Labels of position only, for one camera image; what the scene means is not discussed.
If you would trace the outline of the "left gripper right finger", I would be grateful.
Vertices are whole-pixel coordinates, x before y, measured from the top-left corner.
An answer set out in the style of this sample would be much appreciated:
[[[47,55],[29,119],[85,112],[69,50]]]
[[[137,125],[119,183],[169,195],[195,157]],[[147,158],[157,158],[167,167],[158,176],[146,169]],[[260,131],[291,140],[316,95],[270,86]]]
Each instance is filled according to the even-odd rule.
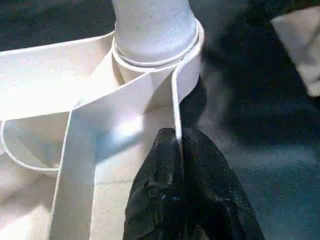
[[[182,131],[188,233],[199,240],[263,240],[250,201],[225,156],[203,132]]]

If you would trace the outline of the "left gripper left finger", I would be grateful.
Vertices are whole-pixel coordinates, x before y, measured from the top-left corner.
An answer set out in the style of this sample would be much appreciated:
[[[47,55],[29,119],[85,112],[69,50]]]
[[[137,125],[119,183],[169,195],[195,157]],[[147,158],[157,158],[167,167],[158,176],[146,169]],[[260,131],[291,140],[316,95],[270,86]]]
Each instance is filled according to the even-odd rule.
[[[129,193],[123,239],[182,240],[186,195],[180,146],[173,128],[158,131]]]

